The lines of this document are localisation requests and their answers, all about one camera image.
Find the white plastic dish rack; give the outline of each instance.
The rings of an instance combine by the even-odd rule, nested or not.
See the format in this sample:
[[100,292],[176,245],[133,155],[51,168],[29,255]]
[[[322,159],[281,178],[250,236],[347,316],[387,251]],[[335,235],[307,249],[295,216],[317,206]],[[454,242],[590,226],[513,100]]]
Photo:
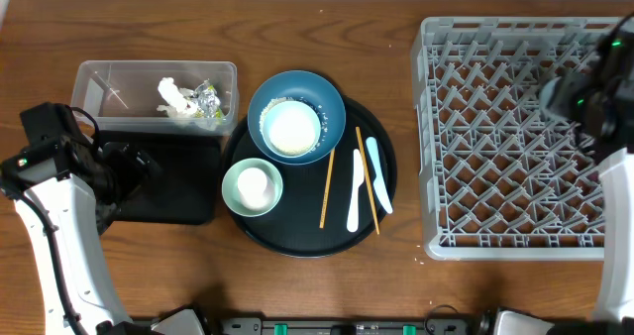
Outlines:
[[[602,193],[536,93],[618,18],[428,18],[411,52],[425,251],[437,260],[602,260]],[[582,144],[591,143],[585,139]]]

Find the knife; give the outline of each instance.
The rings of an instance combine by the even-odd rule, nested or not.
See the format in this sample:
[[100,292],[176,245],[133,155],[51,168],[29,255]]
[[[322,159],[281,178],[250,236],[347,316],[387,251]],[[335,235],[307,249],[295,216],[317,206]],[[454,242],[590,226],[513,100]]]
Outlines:
[[378,145],[376,144],[376,139],[374,137],[367,138],[366,147],[368,147],[368,153],[370,154],[370,159],[372,160],[372,165],[374,166],[374,173],[376,174],[376,178],[372,183],[374,193],[376,194],[381,206],[383,206],[383,209],[390,214],[393,211],[392,204],[389,202],[389,196],[387,196],[387,189],[385,188],[385,180],[383,179],[383,172],[380,169],[380,159],[378,158]]

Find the wooden table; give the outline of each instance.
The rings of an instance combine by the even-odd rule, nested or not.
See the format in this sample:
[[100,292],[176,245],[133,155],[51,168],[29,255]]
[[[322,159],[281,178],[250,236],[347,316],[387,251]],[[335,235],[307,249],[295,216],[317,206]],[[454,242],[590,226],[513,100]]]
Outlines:
[[[447,303],[538,316],[587,316],[601,263],[436,262],[423,252],[419,152],[409,50],[428,16],[622,16],[631,1],[570,0],[11,0],[0,35],[0,159],[26,146],[18,113],[70,102],[89,59],[227,60],[244,116],[277,72],[330,75],[381,121],[398,160],[394,214],[354,249],[300,260],[241,232],[219,205],[204,226],[115,223],[102,237],[114,284],[134,316],[197,300],[210,315],[422,317]],[[31,244],[0,200],[0,333],[44,330]]]

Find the knife handle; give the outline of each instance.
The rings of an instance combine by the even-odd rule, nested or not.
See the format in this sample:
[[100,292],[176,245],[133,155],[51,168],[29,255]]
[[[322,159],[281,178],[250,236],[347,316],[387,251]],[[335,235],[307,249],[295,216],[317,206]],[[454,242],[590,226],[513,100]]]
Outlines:
[[367,138],[366,146],[368,147],[368,153],[370,154],[370,159],[372,160],[372,166],[374,167],[376,177],[383,178],[383,171],[380,169],[380,159],[378,158],[378,145],[376,144],[376,138]]

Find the chopstick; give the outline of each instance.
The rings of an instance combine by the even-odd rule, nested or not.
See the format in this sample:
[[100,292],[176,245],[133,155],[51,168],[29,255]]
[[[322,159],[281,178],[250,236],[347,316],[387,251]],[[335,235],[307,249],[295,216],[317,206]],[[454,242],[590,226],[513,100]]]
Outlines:
[[370,183],[370,173],[368,172],[368,162],[366,161],[366,150],[364,149],[364,140],[361,138],[361,129],[357,127],[357,141],[359,142],[359,152],[361,159],[364,161],[364,174],[366,175],[366,185],[368,186],[368,197],[370,198],[370,206],[372,208],[372,216],[374,217],[374,228],[376,235],[380,235],[378,230],[378,219],[376,218],[376,207],[374,207],[374,194],[372,193],[372,184]]
[[335,161],[335,150],[330,152],[330,161],[328,162],[328,175],[326,176],[326,190],[324,191],[324,202],[321,206],[321,220],[319,221],[319,228],[324,228],[326,223],[326,208],[328,207],[328,193],[330,192],[330,178],[333,174],[333,163]]

